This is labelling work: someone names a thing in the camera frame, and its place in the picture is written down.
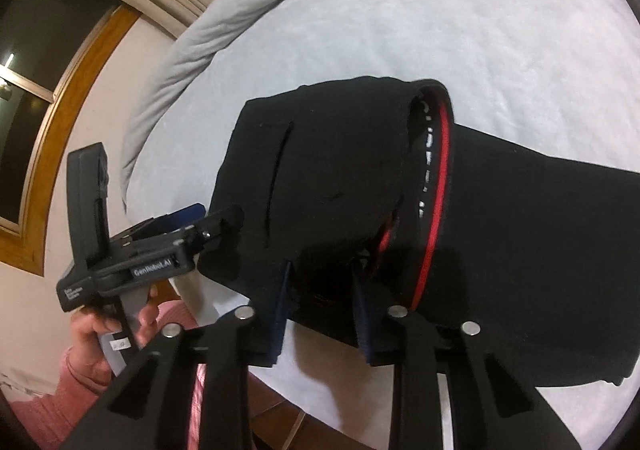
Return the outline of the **person's left hand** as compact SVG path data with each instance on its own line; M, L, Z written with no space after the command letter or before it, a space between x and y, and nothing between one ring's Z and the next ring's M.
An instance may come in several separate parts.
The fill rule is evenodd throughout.
M140 327L136 333L139 347L149 343L157 333L157 318L160 314L155 299L157 286L152 285L148 301L141 309L138 321ZM112 369L104 357L99 336L118 332L122 326L114 318L108 318L93 307L82 307L70 317L72 348L68 352L68 365L74 373L97 388L106 387L112 379Z

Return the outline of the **pink left sleeve forearm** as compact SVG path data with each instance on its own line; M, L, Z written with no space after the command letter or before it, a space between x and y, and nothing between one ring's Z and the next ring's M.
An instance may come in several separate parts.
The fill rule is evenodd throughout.
M96 308L75 311L70 317L72 346L61 360L55 392L10 404L39 448L57 449L110 385L112 369L103 355L99 337L119 329L116 319L106 317Z

